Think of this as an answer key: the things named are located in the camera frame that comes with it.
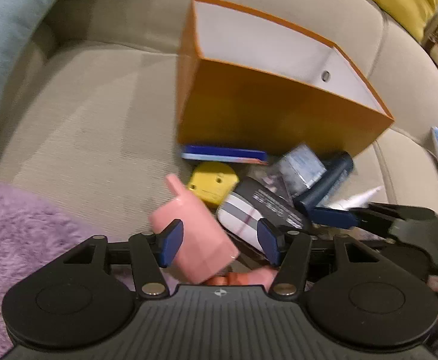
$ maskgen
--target white tube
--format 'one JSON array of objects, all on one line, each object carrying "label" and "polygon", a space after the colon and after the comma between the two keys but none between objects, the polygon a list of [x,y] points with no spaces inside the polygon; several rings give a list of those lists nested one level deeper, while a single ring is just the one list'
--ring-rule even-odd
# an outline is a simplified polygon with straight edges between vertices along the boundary
[{"label": "white tube", "polygon": [[352,195],[348,199],[338,200],[337,202],[330,203],[328,205],[329,208],[333,208],[335,210],[345,210],[347,211],[352,207],[364,207],[366,203],[368,203],[372,196],[374,196],[377,192],[379,192],[383,187],[379,186],[376,188],[372,188],[371,190],[365,191],[364,193],[360,193],[358,195]]}]

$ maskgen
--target metal screw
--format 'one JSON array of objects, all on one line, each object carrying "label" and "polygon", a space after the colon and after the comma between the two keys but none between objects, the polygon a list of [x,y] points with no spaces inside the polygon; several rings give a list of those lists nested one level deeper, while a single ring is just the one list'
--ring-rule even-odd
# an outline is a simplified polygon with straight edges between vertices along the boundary
[{"label": "metal screw", "polygon": [[279,283],[274,286],[274,292],[278,295],[293,295],[297,292],[295,285],[290,283]]},{"label": "metal screw", "polygon": [[322,79],[322,81],[324,81],[326,83],[327,81],[329,81],[331,79],[331,73],[324,70],[321,74],[321,79]]},{"label": "metal screw", "polygon": [[165,292],[166,287],[161,283],[146,283],[141,290],[147,295],[160,295]]}]

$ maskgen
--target black round pad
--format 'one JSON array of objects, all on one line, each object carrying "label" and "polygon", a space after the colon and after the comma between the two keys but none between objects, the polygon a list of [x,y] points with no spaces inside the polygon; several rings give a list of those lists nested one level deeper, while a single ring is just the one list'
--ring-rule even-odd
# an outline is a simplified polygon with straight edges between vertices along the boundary
[{"label": "black round pad", "polygon": [[307,293],[311,318],[345,344],[392,349],[425,339],[438,317],[427,285],[391,262],[351,263]]},{"label": "black round pad", "polygon": [[131,291],[101,269],[59,264],[13,286],[4,297],[2,314],[18,342],[63,350],[108,337],[133,309]]}]

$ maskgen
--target logo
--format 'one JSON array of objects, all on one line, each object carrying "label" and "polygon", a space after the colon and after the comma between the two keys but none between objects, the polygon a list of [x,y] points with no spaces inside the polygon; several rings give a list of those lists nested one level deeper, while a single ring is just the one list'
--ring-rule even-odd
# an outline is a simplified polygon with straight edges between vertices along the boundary
[{"label": "logo", "polygon": [[218,297],[223,297],[224,295],[227,295],[227,291],[220,288],[214,291],[214,294],[217,295]]}]

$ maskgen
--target small box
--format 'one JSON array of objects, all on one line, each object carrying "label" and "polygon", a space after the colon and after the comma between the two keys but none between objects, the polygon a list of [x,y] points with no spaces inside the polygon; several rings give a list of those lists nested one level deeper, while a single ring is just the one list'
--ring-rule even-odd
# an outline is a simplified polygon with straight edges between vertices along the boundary
[{"label": "small box", "polygon": [[334,42],[221,0],[192,0],[177,63],[177,139],[283,155],[355,156],[393,123]]}]

